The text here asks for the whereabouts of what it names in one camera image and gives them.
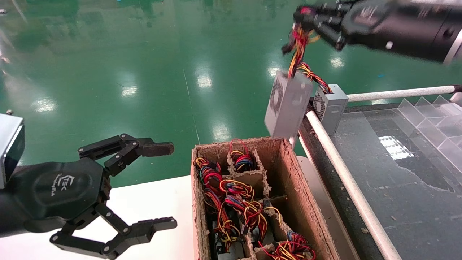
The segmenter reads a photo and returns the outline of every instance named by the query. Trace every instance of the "black robotic gripper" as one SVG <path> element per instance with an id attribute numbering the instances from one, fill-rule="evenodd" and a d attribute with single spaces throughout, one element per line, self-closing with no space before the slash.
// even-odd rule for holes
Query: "black robotic gripper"
<path id="1" fill-rule="evenodd" d="M 127 134 L 78 149 L 80 160 L 18 166 L 5 189 L 0 190 L 0 237 L 25 232 L 49 232 L 57 247 L 79 254 L 116 259 L 132 245 L 149 243 L 156 231 L 174 229 L 172 217 L 127 225 L 106 206 L 110 176 L 116 176 L 140 156 L 170 155 L 170 142 Z M 112 155 L 104 167 L 95 160 Z M 101 216 L 118 234 L 103 243 L 72 236 Z"/>

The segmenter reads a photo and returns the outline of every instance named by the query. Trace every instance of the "white rod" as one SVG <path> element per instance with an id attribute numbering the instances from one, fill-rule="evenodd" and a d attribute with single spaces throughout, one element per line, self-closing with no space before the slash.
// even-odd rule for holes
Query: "white rod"
<path id="1" fill-rule="evenodd" d="M 306 114 L 308 121 L 313 127 L 314 132 L 316 133 L 319 142 L 327 153 L 332 165 L 334 166 L 337 174 L 339 175 L 343 185 L 345 186 L 346 191 L 350 195 L 351 200 L 358 209 L 359 214 L 364 220 L 367 229 L 374 238 L 380 252 L 383 255 L 385 260 L 401 260 L 398 251 L 394 247 L 393 243 L 390 241 L 387 233 L 383 229 L 379 220 L 377 219 L 374 211 L 372 211 L 371 206 L 367 202 L 363 193 L 358 187 L 358 184 L 354 180 L 347 166 L 345 165 L 342 157 L 339 152 L 330 140 L 329 135 L 323 128 L 321 122 L 319 121 L 317 115 L 314 111 L 310 111 Z"/>
<path id="2" fill-rule="evenodd" d="M 441 95 L 453 93 L 456 90 L 454 86 L 441 86 L 441 87 L 424 87 L 415 89 L 403 89 L 403 90 L 392 90 L 382 91 L 374 93 L 362 93 L 362 94 L 350 94 L 348 102 L 359 102 L 359 101 L 370 101 L 377 99 L 395 99 L 395 98 L 406 98 L 426 95 Z"/>

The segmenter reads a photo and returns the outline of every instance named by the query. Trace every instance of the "clear acrylic divider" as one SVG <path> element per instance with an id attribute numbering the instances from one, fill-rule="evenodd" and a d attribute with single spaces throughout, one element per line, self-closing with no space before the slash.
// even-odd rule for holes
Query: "clear acrylic divider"
<path id="1" fill-rule="evenodd" d="M 428 141 L 430 141 L 435 147 L 440 146 L 447 137 L 434 126 L 428 119 L 425 119 L 416 127 L 422 135 L 424 135 Z"/>
<path id="2" fill-rule="evenodd" d="M 398 111 L 414 126 L 418 126 L 425 119 L 424 115 L 422 115 L 422 113 L 420 113 L 407 99 L 403 99 L 398 107 Z"/>
<path id="3" fill-rule="evenodd" d="M 438 150 L 443 154 L 459 171 L 462 172 L 462 150 L 451 140 L 446 139 Z"/>
<path id="4" fill-rule="evenodd" d="M 404 99 L 398 111 L 459 171 L 462 171 L 462 112 L 442 96 L 430 104 L 420 98 L 413 106 Z"/>
<path id="5" fill-rule="evenodd" d="M 456 108 L 453 103 L 450 103 L 442 96 L 438 96 L 432 105 L 446 116 L 456 116 L 462 114 L 460 109 Z"/>
<path id="6" fill-rule="evenodd" d="M 447 137 L 462 136 L 462 115 L 445 117 L 436 127 Z"/>
<path id="7" fill-rule="evenodd" d="M 446 116 L 443 112 L 428 102 L 424 97 L 421 97 L 419 101 L 417 101 L 415 108 L 420 113 L 422 113 L 425 118 L 441 118 Z"/>

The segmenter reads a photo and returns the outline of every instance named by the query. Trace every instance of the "silver power supply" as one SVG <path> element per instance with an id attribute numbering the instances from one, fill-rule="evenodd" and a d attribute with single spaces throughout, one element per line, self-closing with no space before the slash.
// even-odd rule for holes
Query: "silver power supply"
<path id="1" fill-rule="evenodd" d="M 293 79 L 278 70 L 266 109 L 265 125 L 271 137 L 295 136 L 313 93 L 313 84 L 303 74 Z"/>
<path id="2" fill-rule="evenodd" d="M 313 100 L 313 107 L 322 126 L 330 135 L 339 127 L 340 119 L 347 107 L 348 97 L 337 84 L 329 84 L 332 94 L 325 94 L 318 87 Z"/>
<path id="3" fill-rule="evenodd" d="M 0 114 L 0 190 L 13 174 L 25 146 L 24 119 Z"/>

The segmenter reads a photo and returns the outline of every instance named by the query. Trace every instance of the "red wire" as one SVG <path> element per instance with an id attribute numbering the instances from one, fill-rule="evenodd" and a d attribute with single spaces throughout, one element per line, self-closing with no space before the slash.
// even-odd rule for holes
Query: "red wire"
<path id="1" fill-rule="evenodd" d="M 241 145 L 244 146 L 245 153 L 246 153 L 246 154 L 249 154 L 249 150 L 247 149 L 247 146 L 246 146 L 245 143 L 244 143 L 241 139 L 239 139 L 239 138 L 234 138 L 234 139 L 231 140 L 231 143 L 230 143 L 230 153 L 232 152 L 232 143 L 233 143 L 235 140 L 238 140 L 238 141 L 241 143 Z"/>

